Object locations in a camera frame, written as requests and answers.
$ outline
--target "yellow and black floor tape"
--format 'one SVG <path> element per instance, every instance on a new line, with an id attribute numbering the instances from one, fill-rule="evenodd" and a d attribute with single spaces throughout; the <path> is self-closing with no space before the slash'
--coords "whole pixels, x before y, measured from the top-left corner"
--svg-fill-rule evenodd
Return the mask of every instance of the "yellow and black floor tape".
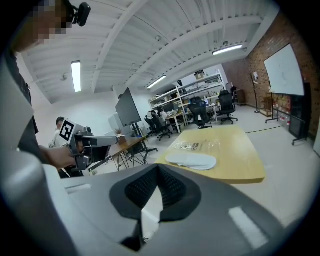
<path id="1" fill-rule="evenodd" d="M 246 132 L 246 134 L 251 134 L 251 133 L 257 133 L 257 132 L 268 131 L 268 130 L 276 129 L 276 128 L 279 128 L 279 127 L 281 127 L 281 126 L 272 127 L 272 128 L 268 128 L 268 129 L 262 129 L 262 130 L 248 131 L 248 132 Z"/>

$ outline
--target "television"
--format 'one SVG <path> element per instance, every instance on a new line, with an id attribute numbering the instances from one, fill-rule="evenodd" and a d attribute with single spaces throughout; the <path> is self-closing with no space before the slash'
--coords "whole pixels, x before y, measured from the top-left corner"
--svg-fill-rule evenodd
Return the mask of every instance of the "television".
<path id="1" fill-rule="evenodd" d="M 125 90 L 115 109 L 123 126 L 129 126 L 141 121 L 129 88 Z"/>

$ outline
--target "black and white square marker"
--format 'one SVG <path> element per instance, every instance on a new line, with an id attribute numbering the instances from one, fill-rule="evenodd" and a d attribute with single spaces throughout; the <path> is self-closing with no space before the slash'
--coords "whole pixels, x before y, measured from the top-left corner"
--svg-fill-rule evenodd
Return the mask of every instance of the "black and white square marker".
<path id="1" fill-rule="evenodd" d="M 72 135 L 72 132 L 74 130 L 75 125 L 73 123 L 68 122 L 67 120 L 64 120 L 64 123 L 61 127 L 60 131 L 60 137 L 65 139 L 66 141 L 70 140 L 70 137 Z"/>

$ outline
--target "computer monitor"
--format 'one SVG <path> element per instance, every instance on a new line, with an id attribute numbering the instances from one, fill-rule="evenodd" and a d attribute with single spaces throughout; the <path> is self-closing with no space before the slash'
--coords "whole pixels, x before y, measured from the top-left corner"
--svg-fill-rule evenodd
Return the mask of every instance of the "computer monitor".
<path id="1" fill-rule="evenodd" d="M 115 109 L 123 126 L 129 126 L 141 121 L 129 88 L 125 90 Z"/>
<path id="2" fill-rule="evenodd" d="M 165 111 L 165 112 L 170 112 L 170 111 L 172 111 L 174 109 L 174 103 L 171 101 L 171 102 L 169 102 L 168 104 L 166 104 L 166 105 L 163 105 L 163 110 Z"/>

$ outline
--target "white oval object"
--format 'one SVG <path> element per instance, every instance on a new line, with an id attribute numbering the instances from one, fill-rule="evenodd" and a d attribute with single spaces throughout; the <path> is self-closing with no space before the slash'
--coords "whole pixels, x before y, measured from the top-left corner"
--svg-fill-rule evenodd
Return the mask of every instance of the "white oval object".
<path id="1" fill-rule="evenodd" d="M 165 160 L 199 171 L 210 170 L 217 164 L 217 159 L 214 156 L 197 153 L 171 153 L 165 157 Z"/>

